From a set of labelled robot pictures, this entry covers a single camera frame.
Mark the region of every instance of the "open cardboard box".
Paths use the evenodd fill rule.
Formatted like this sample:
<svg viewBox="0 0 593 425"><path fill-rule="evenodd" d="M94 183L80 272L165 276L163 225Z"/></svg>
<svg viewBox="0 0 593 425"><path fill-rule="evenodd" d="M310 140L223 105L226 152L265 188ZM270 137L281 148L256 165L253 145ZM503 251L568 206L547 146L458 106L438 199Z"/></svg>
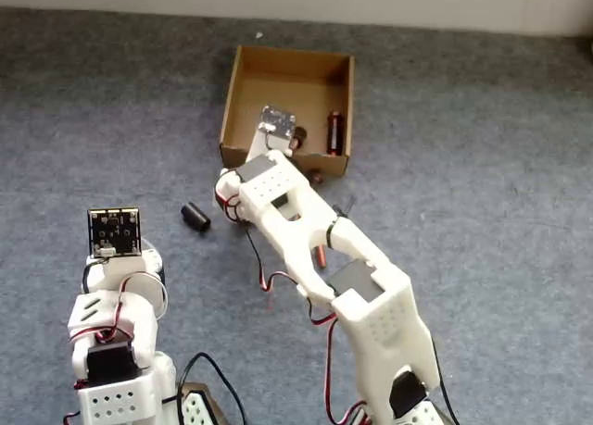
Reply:
<svg viewBox="0 0 593 425"><path fill-rule="evenodd" d="M296 116L307 140L295 153L307 172L341 176L346 172L352 139L354 57L268 47L237 48L221 130L221 156L226 168L241 166L257 129L261 109L274 106ZM344 116L344 152L327 151L327 118Z"/></svg>

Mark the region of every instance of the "circuit board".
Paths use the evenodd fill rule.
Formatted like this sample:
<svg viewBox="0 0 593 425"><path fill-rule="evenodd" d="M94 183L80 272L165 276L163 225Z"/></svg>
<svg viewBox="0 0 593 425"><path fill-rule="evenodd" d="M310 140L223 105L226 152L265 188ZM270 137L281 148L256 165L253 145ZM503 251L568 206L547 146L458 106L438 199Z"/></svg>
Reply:
<svg viewBox="0 0 593 425"><path fill-rule="evenodd" d="M140 256L140 211L138 207L89 209L89 254L95 258Z"/></svg>

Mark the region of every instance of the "battery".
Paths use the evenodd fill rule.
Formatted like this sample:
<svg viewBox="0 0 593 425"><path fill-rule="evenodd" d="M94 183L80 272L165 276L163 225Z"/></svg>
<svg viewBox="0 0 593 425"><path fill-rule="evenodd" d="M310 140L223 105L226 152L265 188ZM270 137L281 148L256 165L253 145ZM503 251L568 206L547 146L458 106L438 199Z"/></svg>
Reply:
<svg viewBox="0 0 593 425"><path fill-rule="evenodd" d="M342 155L344 148L344 116L334 110L327 117L327 154Z"/></svg>

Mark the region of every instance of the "black cylinder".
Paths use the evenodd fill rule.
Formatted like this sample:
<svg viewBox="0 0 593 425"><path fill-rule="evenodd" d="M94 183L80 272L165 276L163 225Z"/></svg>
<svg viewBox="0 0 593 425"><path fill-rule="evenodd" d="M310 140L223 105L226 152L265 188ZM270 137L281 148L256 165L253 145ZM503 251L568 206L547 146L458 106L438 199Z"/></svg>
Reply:
<svg viewBox="0 0 593 425"><path fill-rule="evenodd" d="M196 231L205 232L210 228L210 219L191 201L182 207L183 221Z"/></svg>

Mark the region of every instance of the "red wire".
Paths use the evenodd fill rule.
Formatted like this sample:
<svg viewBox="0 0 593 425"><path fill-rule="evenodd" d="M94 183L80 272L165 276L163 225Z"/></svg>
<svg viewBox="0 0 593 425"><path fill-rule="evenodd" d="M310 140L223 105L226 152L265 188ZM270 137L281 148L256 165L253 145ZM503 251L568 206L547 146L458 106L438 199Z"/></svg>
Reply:
<svg viewBox="0 0 593 425"><path fill-rule="evenodd" d="M78 339L81 335L87 334L89 332L111 330L112 328L113 328L113 326L94 326L93 328L86 328L85 330L78 331L72 337L70 337L70 341L73 341L74 339ZM123 330L122 328L116 328L116 329L117 329L117 331L119 331L122 334L124 334L125 336L127 336L129 339L133 339L133 336L129 332Z"/></svg>
<svg viewBox="0 0 593 425"><path fill-rule="evenodd" d="M311 320L311 323L313 323L315 326L321 326L324 325L325 323L327 323L328 321L331 321L333 319L335 319L335 313L332 312L331 314L328 314L327 316L321 318L321 319L314 319L313 318L313 304L311 303L310 299L308 298L307 301L309 302L309 320Z"/></svg>
<svg viewBox="0 0 593 425"><path fill-rule="evenodd" d="M332 339L334 336L334 328L335 324L337 323L337 319L335 319L330 327L327 330L327 357L325 360L325 387L324 387L324 394L325 394L325 412L327 413L327 418L334 424L334 425L346 425L346 423L350 420L350 416L355 413L361 406L366 405L364 400L359 400L356 404L351 406L347 411L344 417L340 420L335 420L334 415L332 414L332 406L331 406L331 398L332 398Z"/></svg>
<svg viewBox="0 0 593 425"><path fill-rule="evenodd" d="M113 326L109 329L107 335L103 335L103 332L98 332L95 337L100 342L110 342L115 337L115 334L118 331L118 325L120 324L120 315L121 315L121 307L123 306L122 302L118 302L118 307L115 308L115 321L113 322Z"/></svg>
<svg viewBox="0 0 593 425"><path fill-rule="evenodd" d="M273 272L270 277L268 278L268 281L266 281L263 271L259 274L259 287L261 288L261 290L264 293L270 293L271 290L274 288L274 278L276 278L277 276L281 276L281 277L286 277L288 280L290 280L292 283L294 284L298 284L297 281L295 281L290 275L288 275L286 272L282 271L282 270L277 270L275 272Z"/></svg>
<svg viewBox="0 0 593 425"><path fill-rule="evenodd" d="M64 418L62 419L62 423L63 425L69 425L69 419L75 418L77 416L80 416L81 412L77 412L77 413L68 413L66 416L64 416Z"/></svg>

